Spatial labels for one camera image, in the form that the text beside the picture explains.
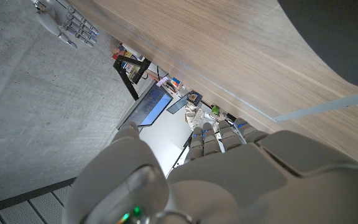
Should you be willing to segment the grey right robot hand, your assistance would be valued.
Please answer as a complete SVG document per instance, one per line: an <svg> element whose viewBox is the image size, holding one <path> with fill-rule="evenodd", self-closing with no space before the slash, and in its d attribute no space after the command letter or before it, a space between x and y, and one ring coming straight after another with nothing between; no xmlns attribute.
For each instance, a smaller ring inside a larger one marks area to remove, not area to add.
<svg viewBox="0 0 358 224"><path fill-rule="evenodd" d="M70 47L77 49L66 32L93 47L97 43L98 30L66 0L31 0L36 8L38 21L50 33Z"/></svg>

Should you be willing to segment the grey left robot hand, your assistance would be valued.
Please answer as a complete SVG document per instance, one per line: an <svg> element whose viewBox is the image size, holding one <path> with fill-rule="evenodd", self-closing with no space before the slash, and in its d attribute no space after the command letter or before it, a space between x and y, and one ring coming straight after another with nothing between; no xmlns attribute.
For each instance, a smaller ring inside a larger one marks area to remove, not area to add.
<svg viewBox="0 0 358 224"><path fill-rule="evenodd" d="M75 179L63 223L358 223L358 162L241 118L193 131L168 175L133 122Z"/></svg>

